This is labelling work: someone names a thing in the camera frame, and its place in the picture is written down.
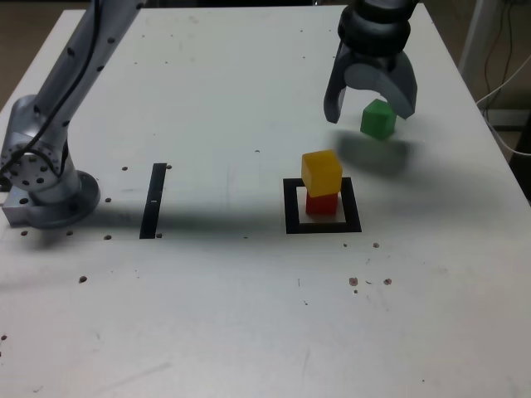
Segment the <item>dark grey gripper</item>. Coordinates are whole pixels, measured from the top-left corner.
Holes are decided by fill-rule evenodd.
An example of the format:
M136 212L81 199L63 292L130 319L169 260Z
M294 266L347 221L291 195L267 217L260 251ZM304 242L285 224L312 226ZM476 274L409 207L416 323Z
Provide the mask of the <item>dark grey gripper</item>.
M392 111L408 119L416 110L417 80L407 55L370 56L339 43L324 95L324 115L336 124L341 115L346 87L379 93Z

